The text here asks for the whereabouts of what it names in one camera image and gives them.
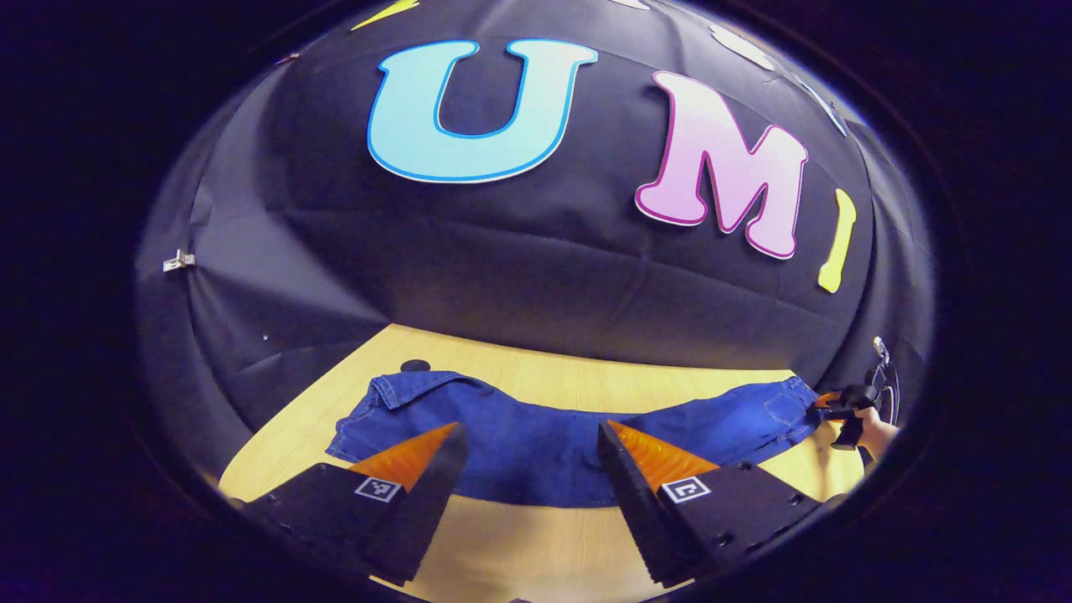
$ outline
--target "wooden table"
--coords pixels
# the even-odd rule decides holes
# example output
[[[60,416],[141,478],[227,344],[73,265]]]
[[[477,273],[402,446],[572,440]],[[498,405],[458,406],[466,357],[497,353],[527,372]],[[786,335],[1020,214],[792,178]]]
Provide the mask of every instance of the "wooden table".
[[[578,358],[482,343],[390,325],[313,383],[242,447],[220,480],[229,497],[253,500],[328,456],[336,422],[369,381],[421,358],[518,400],[584,411],[641,413],[711,398],[747,383],[780,381],[789,370],[715,370]],[[837,427],[760,465],[817,499],[847,491],[863,476],[854,452],[830,447]],[[452,496],[417,577],[400,589],[437,603],[642,601],[653,584],[617,508],[519,506]]]

